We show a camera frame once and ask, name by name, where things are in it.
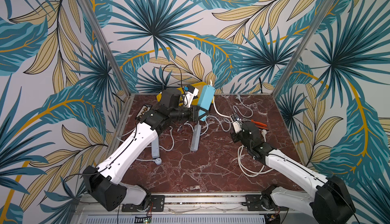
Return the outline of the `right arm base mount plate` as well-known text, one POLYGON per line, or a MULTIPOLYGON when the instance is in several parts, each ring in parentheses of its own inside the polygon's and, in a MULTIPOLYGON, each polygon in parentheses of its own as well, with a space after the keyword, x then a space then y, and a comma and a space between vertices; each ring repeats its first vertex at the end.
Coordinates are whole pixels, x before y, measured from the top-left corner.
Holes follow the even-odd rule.
POLYGON ((287 211, 288 208, 277 206, 270 196, 255 194, 255 195, 245 195, 245 201, 241 203, 243 206, 246 206, 248 211, 287 211))

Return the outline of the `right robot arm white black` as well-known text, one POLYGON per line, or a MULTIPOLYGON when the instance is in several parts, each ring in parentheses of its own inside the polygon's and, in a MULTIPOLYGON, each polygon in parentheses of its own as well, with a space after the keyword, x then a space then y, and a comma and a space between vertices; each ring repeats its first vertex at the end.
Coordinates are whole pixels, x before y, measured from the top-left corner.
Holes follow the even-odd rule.
POLYGON ((297 184, 302 191, 277 186, 262 192, 262 208, 294 209, 313 217, 319 224, 345 224, 355 216, 356 208, 343 180, 327 177, 294 161, 265 140, 265 132, 254 122, 233 122, 233 142, 264 166, 273 169, 297 184))

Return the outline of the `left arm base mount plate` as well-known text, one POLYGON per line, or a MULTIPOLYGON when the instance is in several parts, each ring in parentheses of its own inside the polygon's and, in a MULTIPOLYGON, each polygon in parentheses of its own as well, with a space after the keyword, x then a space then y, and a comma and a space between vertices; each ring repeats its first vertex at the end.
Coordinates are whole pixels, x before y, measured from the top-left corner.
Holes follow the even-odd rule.
POLYGON ((140 205, 122 204, 122 212, 163 212, 165 206, 164 195, 147 196, 140 205))

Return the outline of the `teal power strip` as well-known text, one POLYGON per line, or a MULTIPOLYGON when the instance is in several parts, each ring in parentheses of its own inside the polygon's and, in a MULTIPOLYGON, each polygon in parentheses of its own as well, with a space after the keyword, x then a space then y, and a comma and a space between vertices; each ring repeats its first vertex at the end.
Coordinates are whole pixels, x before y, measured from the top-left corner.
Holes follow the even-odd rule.
POLYGON ((199 97, 197 106, 200 106, 205 109, 210 109, 210 106, 212 104, 212 100, 214 98, 216 89, 212 85, 205 85, 202 88, 201 95, 199 97))

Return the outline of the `grey white power strip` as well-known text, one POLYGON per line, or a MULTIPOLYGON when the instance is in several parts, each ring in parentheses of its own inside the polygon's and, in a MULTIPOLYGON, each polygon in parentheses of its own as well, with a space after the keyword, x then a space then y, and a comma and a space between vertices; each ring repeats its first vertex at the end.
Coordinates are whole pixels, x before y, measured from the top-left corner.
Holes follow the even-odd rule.
POLYGON ((194 126, 193 137, 192 137, 191 147, 190 147, 190 150, 192 152, 196 152, 199 148, 200 134, 201 134, 201 125, 196 124, 194 126))

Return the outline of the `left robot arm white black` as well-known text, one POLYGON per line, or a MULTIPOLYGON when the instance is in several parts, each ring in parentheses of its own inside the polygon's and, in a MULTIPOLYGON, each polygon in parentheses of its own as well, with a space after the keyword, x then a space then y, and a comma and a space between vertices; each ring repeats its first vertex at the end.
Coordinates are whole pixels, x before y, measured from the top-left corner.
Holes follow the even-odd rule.
POLYGON ((167 88, 161 92, 160 101, 146 111, 131 135, 104 161, 96 167, 88 166, 82 173, 86 191, 107 211, 120 204, 146 205, 147 192, 138 185, 122 183, 128 168, 142 151, 171 123, 176 121, 204 120, 213 102, 215 88, 205 85, 200 95, 197 89, 188 86, 183 92, 167 88), (198 97, 196 105, 193 98, 198 97))

